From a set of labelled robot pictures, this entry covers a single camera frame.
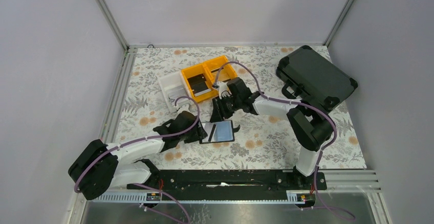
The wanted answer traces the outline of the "white plastic bin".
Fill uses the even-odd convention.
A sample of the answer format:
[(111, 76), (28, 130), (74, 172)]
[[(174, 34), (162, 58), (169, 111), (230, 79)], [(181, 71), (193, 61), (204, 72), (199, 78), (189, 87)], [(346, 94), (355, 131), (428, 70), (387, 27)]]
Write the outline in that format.
[(185, 104), (185, 103), (189, 103), (191, 105), (190, 106), (190, 111), (191, 111), (191, 107), (192, 107), (193, 103), (189, 99), (186, 99), (186, 98), (180, 99), (180, 97), (179, 97), (175, 100), (174, 103), (171, 103), (168, 100), (167, 93), (169, 91), (175, 91), (175, 90), (179, 90), (179, 89), (183, 89), (185, 91), (185, 96), (189, 97), (189, 94), (187, 93), (187, 90), (186, 90), (186, 84), (185, 84), (184, 79), (181, 75), (181, 71), (175, 71), (175, 72), (169, 73), (165, 76), (158, 77), (158, 83), (159, 83), (159, 86), (160, 86), (162, 94), (163, 94), (163, 99), (164, 99), (164, 101), (168, 107), (168, 110), (171, 113), (177, 113), (177, 109), (176, 109), (177, 104)]

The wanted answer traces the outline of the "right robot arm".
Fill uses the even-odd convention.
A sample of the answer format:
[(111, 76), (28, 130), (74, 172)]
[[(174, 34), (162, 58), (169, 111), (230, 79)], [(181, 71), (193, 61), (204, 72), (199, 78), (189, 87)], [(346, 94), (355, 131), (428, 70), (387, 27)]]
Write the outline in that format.
[(300, 189), (313, 184), (313, 173), (319, 165), (322, 146), (336, 131), (336, 126), (325, 112), (300, 99), (278, 99), (266, 96), (262, 91), (253, 92), (239, 77), (227, 82), (215, 82), (212, 88), (218, 96), (212, 100), (211, 122), (227, 120), (238, 110), (287, 120), (301, 145), (294, 184)]

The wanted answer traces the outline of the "black leather card holder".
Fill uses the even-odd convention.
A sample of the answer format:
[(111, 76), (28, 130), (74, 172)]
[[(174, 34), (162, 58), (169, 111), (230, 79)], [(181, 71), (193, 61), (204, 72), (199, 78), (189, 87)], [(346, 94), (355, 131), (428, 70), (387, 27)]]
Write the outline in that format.
[(217, 125), (216, 128), (216, 142), (214, 143), (223, 143), (223, 142), (234, 142), (235, 141), (235, 134), (239, 132), (241, 126), (238, 125), (235, 127), (233, 125), (232, 120), (226, 120), (221, 122), (214, 122)]

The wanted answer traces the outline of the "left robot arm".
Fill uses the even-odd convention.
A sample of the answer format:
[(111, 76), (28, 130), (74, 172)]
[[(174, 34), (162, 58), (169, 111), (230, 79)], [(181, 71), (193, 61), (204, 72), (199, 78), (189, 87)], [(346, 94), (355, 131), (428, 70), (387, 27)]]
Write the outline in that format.
[(139, 183), (154, 188), (159, 176), (142, 158), (175, 148), (179, 143), (200, 142), (207, 137), (198, 116), (182, 111), (174, 119), (153, 128), (143, 138), (121, 144), (91, 141), (68, 169), (74, 191), (93, 200), (108, 189)]

